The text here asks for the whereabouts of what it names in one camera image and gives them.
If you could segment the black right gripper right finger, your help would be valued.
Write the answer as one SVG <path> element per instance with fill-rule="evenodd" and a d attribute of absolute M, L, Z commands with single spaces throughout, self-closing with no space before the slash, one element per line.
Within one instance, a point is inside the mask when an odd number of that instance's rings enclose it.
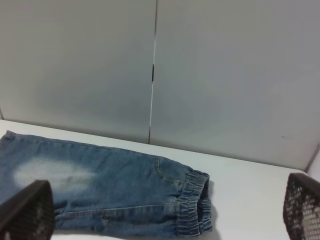
<path fill-rule="evenodd" d="M 282 215 L 291 240 L 318 240 L 320 183 L 304 173 L 290 173 Z"/>

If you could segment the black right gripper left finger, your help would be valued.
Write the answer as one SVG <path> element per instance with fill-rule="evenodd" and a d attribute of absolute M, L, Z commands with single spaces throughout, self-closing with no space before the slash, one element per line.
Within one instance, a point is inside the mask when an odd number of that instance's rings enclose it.
<path fill-rule="evenodd" d="M 36 180 L 0 205 L 2 240 L 49 240 L 55 229 L 51 185 Z"/>

